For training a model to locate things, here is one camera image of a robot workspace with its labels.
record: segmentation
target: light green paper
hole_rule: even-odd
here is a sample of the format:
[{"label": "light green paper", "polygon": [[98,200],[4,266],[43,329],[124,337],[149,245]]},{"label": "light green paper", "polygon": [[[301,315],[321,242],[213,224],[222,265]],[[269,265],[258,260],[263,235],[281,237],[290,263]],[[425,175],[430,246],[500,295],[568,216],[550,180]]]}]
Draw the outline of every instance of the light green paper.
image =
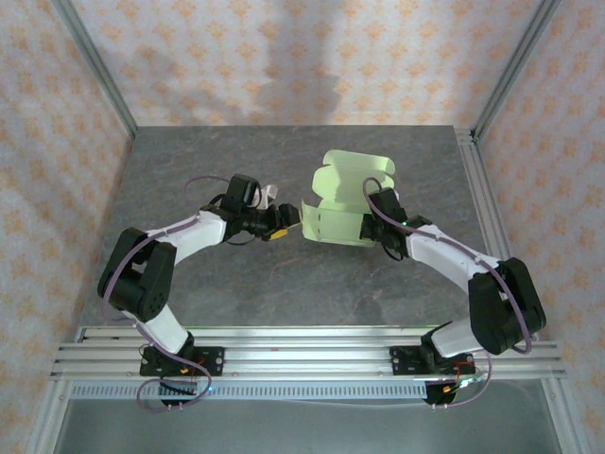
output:
[{"label": "light green paper", "polygon": [[[302,235],[313,241],[370,247],[373,241],[359,239],[363,215],[370,207],[362,184],[374,177],[383,187],[393,187],[395,173],[390,158],[331,149],[323,157],[325,166],[316,170],[312,189],[322,198],[318,207],[302,201]],[[372,192],[377,187],[368,184]]]}]

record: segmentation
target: marble surface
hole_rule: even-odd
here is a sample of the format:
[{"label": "marble surface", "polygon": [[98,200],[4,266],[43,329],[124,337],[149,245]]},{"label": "marble surface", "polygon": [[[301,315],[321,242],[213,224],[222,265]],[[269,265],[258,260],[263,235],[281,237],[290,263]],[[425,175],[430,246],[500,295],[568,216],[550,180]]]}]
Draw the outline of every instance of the marble surface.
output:
[{"label": "marble surface", "polygon": [[[317,203],[313,173],[331,148],[390,157],[410,215],[484,251],[454,129],[445,126],[142,128],[113,209],[96,279],[119,234],[169,225],[224,189],[203,174],[248,174],[279,186],[278,202]],[[91,286],[81,323],[105,324]],[[467,312],[456,286],[422,264],[394,262],[371,249],[305,240],[300,229],[270,243],[226,244],[179,264],[169,304],[185,325],[338,325],[444,323]]]}]

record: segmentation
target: yellow label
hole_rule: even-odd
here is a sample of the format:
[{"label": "yellow label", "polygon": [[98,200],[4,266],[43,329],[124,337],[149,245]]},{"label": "yellow label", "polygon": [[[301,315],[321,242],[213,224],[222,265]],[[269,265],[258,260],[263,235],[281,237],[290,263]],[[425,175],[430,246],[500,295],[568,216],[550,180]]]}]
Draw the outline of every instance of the yellow label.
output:
[{"label": "yellow label", "polygon": [[282,229],[282,230],[278,230],[273,235],[271,235],[271,237],[269,239],[272,241],[274,239],[280,239],[282,236],[286,236],[286,235],[287,235],[287,230]]}]

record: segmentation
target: orange pattern wall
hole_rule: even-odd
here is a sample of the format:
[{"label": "orange pattern wall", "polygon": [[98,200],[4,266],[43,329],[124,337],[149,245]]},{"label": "orange pattern wall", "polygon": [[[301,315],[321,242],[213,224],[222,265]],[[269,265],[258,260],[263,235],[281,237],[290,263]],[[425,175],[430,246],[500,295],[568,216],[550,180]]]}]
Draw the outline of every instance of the orange pattern wall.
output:
[{"label": "orange pattern wall", "polygon": [[561,2],[481,144],[515,253],[605,446],[605,8]]},{"label": "orange pattern wall", "polygon": [[540,1],[75,3],[142,126],[463,128]]},{"label": "orange pattern wall", "polygon": [[25,452],[129,138],[46,0],[0,8],[0,451]]}]

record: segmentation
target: metal profile bar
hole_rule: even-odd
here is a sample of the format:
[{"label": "metal profile bar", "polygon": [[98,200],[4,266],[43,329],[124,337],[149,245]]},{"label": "metal profile bar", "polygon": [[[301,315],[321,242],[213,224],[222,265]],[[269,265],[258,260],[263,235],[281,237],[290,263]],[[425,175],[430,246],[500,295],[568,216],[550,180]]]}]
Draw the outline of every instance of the metal profile bar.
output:
[{"label": "metal profile bar", "polygon": [[27,454],[48,454],[55,451],[72,386],[71,381],[49,384],[27,444]]},{"label": "metal profile bar", "polygon": [[65,23],[65,26],[71,33],[76,45],[78,46],[84,60],[88,63],[96,80],[101,85],[101,88],[107,94],[116,114],[126,128],[131,139],[134,139],[137,131],[137,124],[130,112],[126,101],[120,94],[120,91],[113,80],[110,71],[107,69],[105,62],[96,48],[93,39],[86,30],[86,26],[79,17],[76,7],[71,0],[52,0],[57,13]]},{"label": "metal profile bar", "polygon": [[512,53],[507,67],[496,83],[487,104],[477,120],[476,126],[473,129],[473,137],[477,142],[482,139],[485,131],[490,126],[493,117],[498,112],[498,109],[509,93],[510,87],[512,87],[512,84],[523,69],[531,51],[540,39],[540,36],[542,36],[560,2],[561,0],[543,0],[536,10],[521,42]]},{"label": "metal profile bar", "polygon": [[[196,343],[226,347],[221,380],[372,381],[440,380],[435,375],[393,376],[392,345],[418,345],[430,328],[309,327],[309,328],[193,328]],[[82,343],[60,346],[52,370],[55,379],[141,381],[139,346],[144,342],[133,328],[90,328]],[[262,344],[251,344],[261,341]],[[488,366],[485,353],[475,363]],[[508,351],[493,358],[494,379],[537,379],[565,376],[555,342],[537,342],[532,353]]]},{"label": "metal profile bar", "polygon": [[469,130],[457,130],[458,150],[469,181],[487,252],[500,258],[512,256],[507,235],[493,197],[487,172]]},{"label": "metal profile bar", "polygon": [[[72,400],[134,400],[142,382],[136,381],[76,381],[70,395]],[[198,382],[185,388],[197,393],[203,389]],[[176,400],[180,393],[158,384],[147,385],[142,399]],[[220,381],[215,382],[204,400],[397,400],[426,398],[423,382],[385,380],[365,381]]]},{"label": "metal profile bar", "polygon": [[578,430],[578,409],[571,400],[573,392],[568,380],[543,380],[544,394],[559,445],[564,454],[593,452],[583,430]]},{"label": "metal profile bar", "polygon": [[[467,172],[488,253],[494,255],[505,252],[506,255],[502,254],[500,256],[510,256],[509,241],[493,199],[478,145],[469,131],[457,130],[456,133],[458,148]],[[592,452],[588,447],[588,441],[579,418],[576,403],[573,400],[568,377],[544,378],[542,386],[562,453],[589,454]]]}]

